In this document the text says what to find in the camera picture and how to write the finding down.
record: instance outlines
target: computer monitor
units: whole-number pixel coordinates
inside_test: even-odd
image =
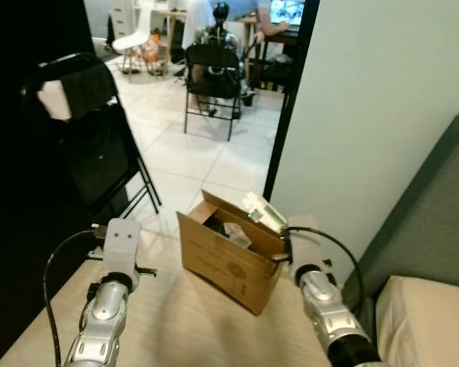
[[[297,31],[303,16],[304,0],[272,0],[270,5],[270,21],[279,23],[287,21],[291,31]]]

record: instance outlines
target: desk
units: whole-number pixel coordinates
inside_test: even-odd
[[[182,268],[180,239],[142,232],[137,261],[139,266],[157,268],[158,276],[141,277],[129,296],[118,367],[330,366],[304,315],[300,291],[286,275],[263,313],[255,317]],[[63,361],[100,266],[100,261],[85,261],[52,301]],[[0,360],[0,367],[18,365],[54,365],[44,310]]]

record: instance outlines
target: white chair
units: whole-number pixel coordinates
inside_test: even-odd
[[[138,27],[136,28],[135,33],[130,34],[126,37],[121,37],[112,42],[112,47],[118,51],[124,53],[124,60],[122,61],[122,70],[125,69],[125,64],[129,58],[129,82],[131,82],[132,75],[132,58],[135,57],[134,49],[136,47],[145,44],[146,41],[150,38],[151,35],[151,10],[153,9],[153,4],[146,4],[141,7],[139,12]],[[144,60],[146,69],[149,72],[149,62],[141,56]]]

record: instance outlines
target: white wall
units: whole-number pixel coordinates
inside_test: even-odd
[[[459,0],[322,1],[271,203],[360,257],[458,112]]]

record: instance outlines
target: person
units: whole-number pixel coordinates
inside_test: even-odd
[[[187,49],[194,43],[194,35],[200,28],[215,25],[216,21],[213,16],[213,8],[217,0],[190,0],[187,4],[187,17],[184,26],[184,37],[182,48]],[[273,24],[270,21],[270,2],[271,0],[226,0],[229,6],[228,21],[235,21],[244,15],[255,12],[257,16],[258,29],[262,34],[261,37],[272,36],[285,31],[289,24],[281,21],[279,24]]]
[[[285,31],[289,24],[285,21],[273,24],[270,21],[270,0],[226,0],[225,6],[228,8],[227,20],[235,21],[244,15],[256,12],[259,31],[255,38],[261,43],[266,35],[273,35]],[[190,0],[187,5],[187,17],[184,26],[184,36],[182,48],[187,49],[194,42],[200,41],[200,30],[211,28],[216,24],[216,16],[213,13],[220,6],[217,0]],[[203,67],[194,66],[192,78],[198,81],[203,77]],[[190,107],[194,109],[206,109],[206,98],[202,96],[192,96]]]
[[[218,2],[214,5],[213,16],[216,21],[216,24],[213,27],[200,28],[196,31],[194,35],[195,44],[212,44],[218,47],[223,47],[228,50],[231,50],[239,59],[239,82],[240,82],[240,93],[243,104],[245,106],[252,105],[252,98],[255,94],[245,80],[245,64],[243,63],[243,49],[241,47],[240,39],[233,33],[229,32],[224,27],[224,23],[228,18],[230,12],[230,7],[225,2]],[[224,72],[218,68],[209,67],[207,68],[207,73],[213,76],[221,76]]]

